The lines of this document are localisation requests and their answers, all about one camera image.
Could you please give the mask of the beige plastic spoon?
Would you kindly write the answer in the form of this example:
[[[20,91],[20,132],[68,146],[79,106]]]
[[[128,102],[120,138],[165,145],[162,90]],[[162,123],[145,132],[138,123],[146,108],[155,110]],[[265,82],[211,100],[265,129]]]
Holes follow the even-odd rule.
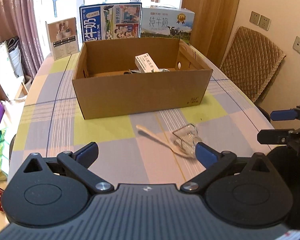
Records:
[[[182,150],[179,146],[174,145],[171,142],[162,140],[160,137],[158,137],[155,133],[153,133],[146,127],[141,126],[141,125],[136,125],[136,128],[138,130],[142,131],[143,133],[146,133],[154,140],[156,140],[156,141],[160,142],[161,144],[165,145],[166,147],[168,147],[174,154],[179,155],[183,158],[195,159],[195,155],[193,153],[187,153],[185,150]]]

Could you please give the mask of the ointment box with bird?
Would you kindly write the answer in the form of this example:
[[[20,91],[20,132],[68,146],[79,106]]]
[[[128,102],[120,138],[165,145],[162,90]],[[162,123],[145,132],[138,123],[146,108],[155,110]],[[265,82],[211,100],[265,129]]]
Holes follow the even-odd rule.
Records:
[[[148,53],[141,54],[135,57],[135,64],[138,70],[146,72],[147,70],[158,70],[157,65],[154,63]]]

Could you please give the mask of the checked tablecloth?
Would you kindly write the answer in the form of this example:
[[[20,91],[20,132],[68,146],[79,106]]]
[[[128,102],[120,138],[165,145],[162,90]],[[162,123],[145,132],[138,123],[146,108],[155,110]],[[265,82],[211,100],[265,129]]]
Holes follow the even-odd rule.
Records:
[[[48,56],[39,68],[21,115],[9,177],[32,152],[54,157],[92,141],[98,144],[99,156],[90,170],[114,185],[181,185],[203,172],[198,161],[175,155],[138,131],[137,125],[168,141],[174,130],[191,123],[211,148],[240,157],[271,149],[257,141],[258,132],[270,123],[216,67],[198,106],[84,120],[72,86],[76,61],[77,55],[58,61]]]

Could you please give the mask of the brown quilted chair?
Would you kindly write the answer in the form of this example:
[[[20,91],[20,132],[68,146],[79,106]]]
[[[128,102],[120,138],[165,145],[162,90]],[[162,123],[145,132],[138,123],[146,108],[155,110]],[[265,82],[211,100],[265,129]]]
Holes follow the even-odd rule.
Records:
[[[237,28],[220,70],[256,102],[279,72],[286,54],[262,33]]]

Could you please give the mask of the brown cardboard box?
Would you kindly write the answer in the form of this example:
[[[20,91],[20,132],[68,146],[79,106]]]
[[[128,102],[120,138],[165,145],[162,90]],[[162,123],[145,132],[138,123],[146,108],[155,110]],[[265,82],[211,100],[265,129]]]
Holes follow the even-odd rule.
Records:
[[[148,53],[162,73],[134,73]],[[83,43],[72,84],[85,120],[196,106],[212,68],[183,40],[163,37]]]

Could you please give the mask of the silver foil bag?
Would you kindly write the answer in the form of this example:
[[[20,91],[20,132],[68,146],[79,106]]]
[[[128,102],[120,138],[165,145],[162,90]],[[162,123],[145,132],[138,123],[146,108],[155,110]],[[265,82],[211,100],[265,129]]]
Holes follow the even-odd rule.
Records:
[[[128,70],[129,73],[134,74],[134,73],[162,73],[162,72],[170,72],[169,69],[158,69],[158,70],[147,70],[146,72],[142,72],[140,70]]]

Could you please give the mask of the small product box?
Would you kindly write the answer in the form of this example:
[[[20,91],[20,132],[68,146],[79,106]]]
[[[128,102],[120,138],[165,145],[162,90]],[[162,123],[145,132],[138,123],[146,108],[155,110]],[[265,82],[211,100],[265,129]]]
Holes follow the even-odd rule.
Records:
[[[79,52],[76,18],[45,22],[49,48],[56,61]]]

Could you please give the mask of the blue milk carton box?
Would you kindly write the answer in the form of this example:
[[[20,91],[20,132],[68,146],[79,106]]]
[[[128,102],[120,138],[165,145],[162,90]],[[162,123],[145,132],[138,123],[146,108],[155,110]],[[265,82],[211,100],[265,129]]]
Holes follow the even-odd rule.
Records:
[[[82,41],[139,38],[141,11],[140,2],[80,6]]]

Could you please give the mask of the green milk carton box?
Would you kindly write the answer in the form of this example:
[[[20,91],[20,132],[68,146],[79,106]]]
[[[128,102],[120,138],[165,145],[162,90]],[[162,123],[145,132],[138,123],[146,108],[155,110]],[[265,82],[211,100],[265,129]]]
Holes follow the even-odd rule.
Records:
[[[167,37],[189,43],[195,13],[187,9],[143,7],[141,37]]]

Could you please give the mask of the pink curtain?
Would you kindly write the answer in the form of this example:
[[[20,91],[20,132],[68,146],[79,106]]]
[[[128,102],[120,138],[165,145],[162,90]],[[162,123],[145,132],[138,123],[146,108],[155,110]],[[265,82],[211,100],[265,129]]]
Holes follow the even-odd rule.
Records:
[[[35,77],[43,60],[33,0],[0,0],[0,40],[19,37],[21,64]]]

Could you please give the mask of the single wall socket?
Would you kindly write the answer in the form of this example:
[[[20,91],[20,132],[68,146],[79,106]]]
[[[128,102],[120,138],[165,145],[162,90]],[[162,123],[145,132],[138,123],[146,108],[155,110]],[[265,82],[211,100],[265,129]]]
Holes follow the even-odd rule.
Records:
[[[295,41],[293,43],[293,49],[300,54],[300,37],[296,36]]]

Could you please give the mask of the wall socket pair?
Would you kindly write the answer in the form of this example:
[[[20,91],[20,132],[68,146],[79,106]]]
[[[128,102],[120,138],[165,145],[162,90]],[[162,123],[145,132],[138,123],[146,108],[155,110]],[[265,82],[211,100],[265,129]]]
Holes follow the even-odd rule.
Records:
[[[252,11],[250,14],[249,22],[259,26],[265,31],[268,31],[271,24],[271,19],[267,18],[266,16],[260,15],[257,12]]]

